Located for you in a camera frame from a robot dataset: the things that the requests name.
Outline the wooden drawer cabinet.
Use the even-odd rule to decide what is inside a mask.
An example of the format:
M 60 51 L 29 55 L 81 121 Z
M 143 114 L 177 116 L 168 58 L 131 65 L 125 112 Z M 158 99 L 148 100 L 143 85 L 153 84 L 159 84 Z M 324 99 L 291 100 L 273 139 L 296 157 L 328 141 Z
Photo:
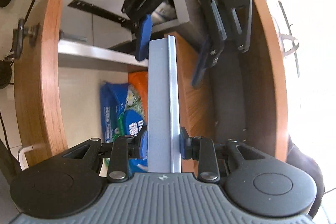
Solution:
M 98 137 L 97 130 L 66 131 L 59 93 L 59 44 L 63 0 L 41 0 L 30 25 L 39 25 L 35 44 L 23 42 L 14 65 L 14 98 L 21 141 L 33 149 L 33 166 L 65 151 L 71 143 Z M 197 53 L 175 34 L 179 115 L 190 135 L 219 143 L 241 139 L 276 159 L 287 158 L 289 135 L 285 69 L 266 0 L 252 0 L 251 46 L 248 52 L 227 50 L 205 74 L 201 87 L 191 80 Z

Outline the light blue plastic case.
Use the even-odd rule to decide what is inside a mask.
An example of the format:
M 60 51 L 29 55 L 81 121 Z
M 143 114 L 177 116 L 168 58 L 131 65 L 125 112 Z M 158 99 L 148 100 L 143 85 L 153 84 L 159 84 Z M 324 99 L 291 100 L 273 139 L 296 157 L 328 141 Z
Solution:
M 180 173 L 180 115 L 174 36 L 149 43 L 148 171 Z

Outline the orange snack packet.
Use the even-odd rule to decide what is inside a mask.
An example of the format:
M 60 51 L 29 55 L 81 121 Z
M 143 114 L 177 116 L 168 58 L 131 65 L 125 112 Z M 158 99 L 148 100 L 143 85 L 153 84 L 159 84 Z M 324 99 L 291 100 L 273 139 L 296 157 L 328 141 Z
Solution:
M 133 85 L 135 89 L 138 91 L 138 94 L 142 100 L 142 106 L 144 111 L 144 118 L 147 121 L 147 112 L 148 112 L 148 72 L 133 72 L 128 74 L 128 83 Z

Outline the blue wet wipes pack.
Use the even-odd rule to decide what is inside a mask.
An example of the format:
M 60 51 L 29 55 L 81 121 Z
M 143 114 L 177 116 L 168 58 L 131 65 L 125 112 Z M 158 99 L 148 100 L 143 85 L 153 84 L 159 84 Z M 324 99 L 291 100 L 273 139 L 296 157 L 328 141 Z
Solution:
M 142 99 L 129 83 L 100 86 L 101 128 L 104 142 L 119 136 L 137 135 L 147 127 Z

